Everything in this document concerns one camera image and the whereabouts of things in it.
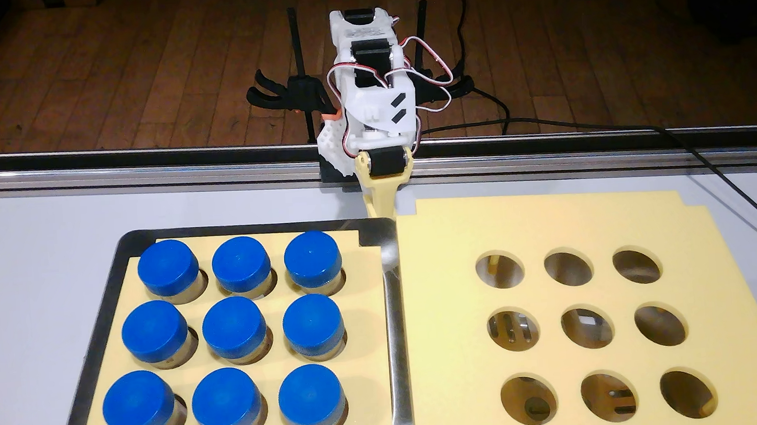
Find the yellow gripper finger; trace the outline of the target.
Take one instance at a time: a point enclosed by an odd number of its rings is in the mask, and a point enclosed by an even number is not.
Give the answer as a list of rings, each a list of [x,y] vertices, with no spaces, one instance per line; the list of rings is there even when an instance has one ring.
[[[413,170],[411,149],[361,151],[355,163],[368,216],[395,219],[397,191],[409,182]]]

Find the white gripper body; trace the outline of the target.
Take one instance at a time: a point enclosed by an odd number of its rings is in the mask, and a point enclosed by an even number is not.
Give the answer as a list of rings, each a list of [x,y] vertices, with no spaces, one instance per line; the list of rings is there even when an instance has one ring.
[[[405,73],[390,76],[388,87],[359,87],[356,73],[342,74],[342,99],[350,154],[390,147],[418,146],[415,85]]]

